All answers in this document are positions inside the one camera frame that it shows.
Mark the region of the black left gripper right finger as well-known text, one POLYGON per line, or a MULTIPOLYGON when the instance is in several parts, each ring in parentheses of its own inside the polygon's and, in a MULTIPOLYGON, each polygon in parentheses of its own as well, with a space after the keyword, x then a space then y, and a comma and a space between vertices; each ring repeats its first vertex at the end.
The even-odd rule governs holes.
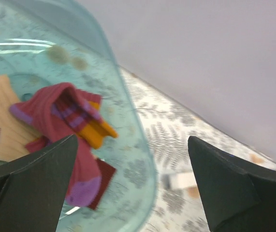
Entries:
POLYGON ((196 136, 188 152, 210 231, 276 232, 276 171, 196 136))

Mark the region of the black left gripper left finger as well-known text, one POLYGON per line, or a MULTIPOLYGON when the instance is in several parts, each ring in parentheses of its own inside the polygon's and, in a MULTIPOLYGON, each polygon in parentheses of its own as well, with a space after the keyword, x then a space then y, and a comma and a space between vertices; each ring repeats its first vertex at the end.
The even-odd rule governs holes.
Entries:
POLYGON ((0 165, 0 232, 54 232, 78 149, 75 135, 0 165))

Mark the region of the beige striped sock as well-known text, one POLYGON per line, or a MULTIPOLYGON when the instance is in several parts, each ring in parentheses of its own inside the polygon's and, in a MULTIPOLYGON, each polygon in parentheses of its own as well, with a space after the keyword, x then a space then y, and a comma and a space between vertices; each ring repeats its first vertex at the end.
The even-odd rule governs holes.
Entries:
MULTIPOLYGON (((26 144, 39 138, 41 134, 32 126, 13 116, 9 108, 15 103, 22 102, 11 87, 9 77, 0 75, 0 160, 12 161, 29 154, 26 144)), ((96 209, 106 191, 116 169, 104 161, 96 159, 103 176, 98 197, 87 206, 96 209)))

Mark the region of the maroon purple striped sock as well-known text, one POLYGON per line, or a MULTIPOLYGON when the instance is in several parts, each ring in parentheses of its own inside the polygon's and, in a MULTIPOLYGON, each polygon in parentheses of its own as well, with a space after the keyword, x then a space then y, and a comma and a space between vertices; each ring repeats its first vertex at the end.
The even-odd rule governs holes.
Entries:
POLYGON ((29 100, 10 106, 10 113, 37 130, 41 136, 26 144, 38 151, 66 136, 77 136, 78 149, 68 190, 67 204, 89 206, 100 193, 103 176, 91 150, 117 132, 103 119, 101 96, 59 83, 39 89, 29 100))

